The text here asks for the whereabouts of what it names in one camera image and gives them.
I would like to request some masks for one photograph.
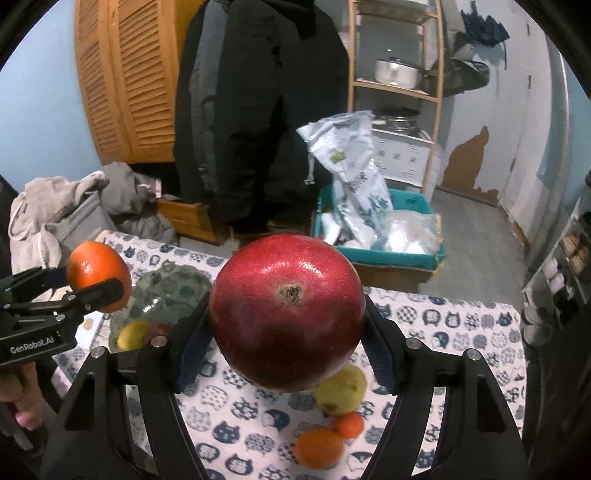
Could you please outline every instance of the pot lid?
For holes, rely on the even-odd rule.
[[[374,115],[380,118],[411,119],[418,117],[420,112],[406,107],[380,107],[374,110]]]

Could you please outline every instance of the gray towel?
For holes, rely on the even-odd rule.
[[[61,248],[48,225],[59,223],[80,205],[86,191],[100,188],[104,182],[105,174],[99,170],[78,181],[52,177],[27,183],[10,209],[12,273],[57,267]]]

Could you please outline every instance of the tangerine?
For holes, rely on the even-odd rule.
[[[66,265],[66,278],[74,291],[110,278],[119,280],[124,290],[121,300],[100,309],[102,313],[123,308],[131,296],[131,275],[126,263],[109,245],[100,242],[84,242],[74,249]]]
[[[363,431],[363,417],[356,411],[341,415],[333,423],[333,430],[345,440],[355,439]]]
[[[295,442],[295,459],[307,468],[332,468],[343,456],[343,439],[329,429],[313,429],[302,433]]]

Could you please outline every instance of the red apple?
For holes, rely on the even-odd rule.
[[[150,328],[144,335],[144,345],[152,341],[152,338],[158,335],[168,335],[173,331],[173,326],[169,323],[150,323]]]
[[[335,374],[363,331],[357,272],[323,241],[290,233],[261,238],[222,268],[210,325],[229,365],[256,385],[301,391]]]

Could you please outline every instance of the wooden shelf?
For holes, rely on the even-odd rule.
[[[400,93],[402,95],[408,95],[410,97],[420,98],[422,100],[428,100],[429,102],[437,103],[439,100],[432,97],[422,90],[411,90],[408,88],[395,87],[393,85],[386,85],[379,82],[370,82],[369,80],[355,80],[353,85],[356,87],[370,88],[373,90],[383,90],[385,92]]]
[[[386,18],[412,25],[423,25],[427,20],[437,18],[437,14],[423,11],[416,7],[379,2],[375,0],[361,0],[358,2],[360,15]]]

